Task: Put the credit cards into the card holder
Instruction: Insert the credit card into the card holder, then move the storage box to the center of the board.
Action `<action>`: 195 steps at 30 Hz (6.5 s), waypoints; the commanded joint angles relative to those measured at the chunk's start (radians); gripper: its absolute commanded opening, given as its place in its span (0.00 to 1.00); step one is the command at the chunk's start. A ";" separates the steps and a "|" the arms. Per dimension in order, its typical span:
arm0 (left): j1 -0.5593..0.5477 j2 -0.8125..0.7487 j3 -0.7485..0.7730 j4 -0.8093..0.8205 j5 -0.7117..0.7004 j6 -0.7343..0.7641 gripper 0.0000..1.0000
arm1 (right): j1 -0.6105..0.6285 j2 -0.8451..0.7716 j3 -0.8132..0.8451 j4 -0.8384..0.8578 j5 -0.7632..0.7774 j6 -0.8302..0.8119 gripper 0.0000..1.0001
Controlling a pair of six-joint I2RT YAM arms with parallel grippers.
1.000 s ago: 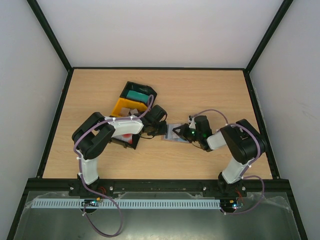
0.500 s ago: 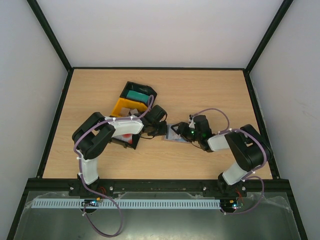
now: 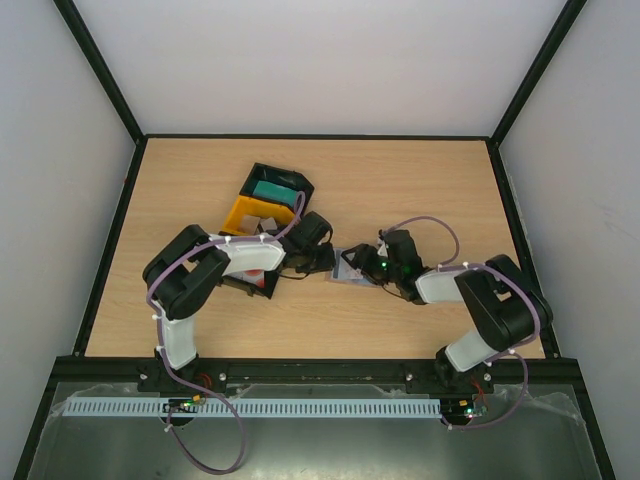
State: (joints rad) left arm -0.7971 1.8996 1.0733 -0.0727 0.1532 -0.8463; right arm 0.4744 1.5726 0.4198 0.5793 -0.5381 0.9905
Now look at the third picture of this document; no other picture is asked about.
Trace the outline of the black bin with red cards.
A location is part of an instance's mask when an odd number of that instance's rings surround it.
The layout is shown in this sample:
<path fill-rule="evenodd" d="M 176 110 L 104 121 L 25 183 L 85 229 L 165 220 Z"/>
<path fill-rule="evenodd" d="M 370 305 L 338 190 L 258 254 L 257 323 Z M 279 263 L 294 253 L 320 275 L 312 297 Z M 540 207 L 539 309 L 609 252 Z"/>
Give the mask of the black bin with red cards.
<path fill-rule="evenodd" d="M 279 280 L 276 271 L 248 270 L 225 275 L 221 286 L 239 289 L 249 296 L 261 296 L 267 299 L 273 297 Z"/>

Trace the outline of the yellow plastic bin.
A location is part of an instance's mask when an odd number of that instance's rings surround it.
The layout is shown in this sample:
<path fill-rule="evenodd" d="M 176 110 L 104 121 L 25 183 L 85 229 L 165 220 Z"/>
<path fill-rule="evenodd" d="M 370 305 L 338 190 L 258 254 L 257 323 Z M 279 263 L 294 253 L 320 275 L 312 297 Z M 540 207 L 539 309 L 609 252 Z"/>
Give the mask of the yellow plastic bin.
<path fill-rule="evenodd" d="M 231 235 L 253 235 L 259 222 L 269 218 L 273 219 L 276 225 L 286 226 L 294 218 L 294 212 L 284 205 L 239 195 L 221 231 Z"/>

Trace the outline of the black bin with teal cards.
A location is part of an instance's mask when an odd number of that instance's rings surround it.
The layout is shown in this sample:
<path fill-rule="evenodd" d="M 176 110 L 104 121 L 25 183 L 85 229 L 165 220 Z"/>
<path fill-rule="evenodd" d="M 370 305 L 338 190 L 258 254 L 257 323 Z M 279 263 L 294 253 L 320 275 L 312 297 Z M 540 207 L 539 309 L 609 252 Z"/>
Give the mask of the black bin with teal cards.
<path fill-rule="evenodd" d="M 299 172 L 255 163 L 239 194 L 294 211 L 298 193 L 304 193 L 303 209 L 306 209 L 314 191 L 314 185 Z"/>

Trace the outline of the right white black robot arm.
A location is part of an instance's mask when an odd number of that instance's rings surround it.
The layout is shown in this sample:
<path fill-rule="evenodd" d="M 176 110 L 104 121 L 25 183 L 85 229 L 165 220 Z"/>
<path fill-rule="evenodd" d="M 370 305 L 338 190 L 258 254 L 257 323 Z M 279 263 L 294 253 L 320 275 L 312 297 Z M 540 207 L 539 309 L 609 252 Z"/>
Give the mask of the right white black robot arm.
<path fill-rule="evenodd" d="M 474 328 L 441 348 L 434 371 L 445 390 L 460 390 L 471 372 L 536 340 L 553 320 L 541 291 L 529 282 L 507 255 L 484 263 L 438 265 L 422 263 L 407 230 L 384 232 L 377 247 L 359 244 L 341 253 L 341 259 L 368 282 L 386 288 L 416 305 L 460 302 Z"/>

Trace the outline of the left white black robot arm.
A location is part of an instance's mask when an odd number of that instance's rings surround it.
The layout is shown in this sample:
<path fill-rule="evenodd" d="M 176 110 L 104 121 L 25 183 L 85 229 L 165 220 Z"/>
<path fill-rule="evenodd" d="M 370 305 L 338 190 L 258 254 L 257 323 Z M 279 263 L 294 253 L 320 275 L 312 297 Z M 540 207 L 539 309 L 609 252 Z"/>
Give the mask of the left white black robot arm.
<path fill-rule="evenodd" d="M 225 277 L 251 270 L 294 269 L 306 277 L 333 269 L 333 228 L 316 212 L 281 230 L 254 236 L 209 234 L 185 227 L 144 268 L 146 301 L 157 323 L 156 351 L 178 371 L 197 357 L 195 316 Z"/>

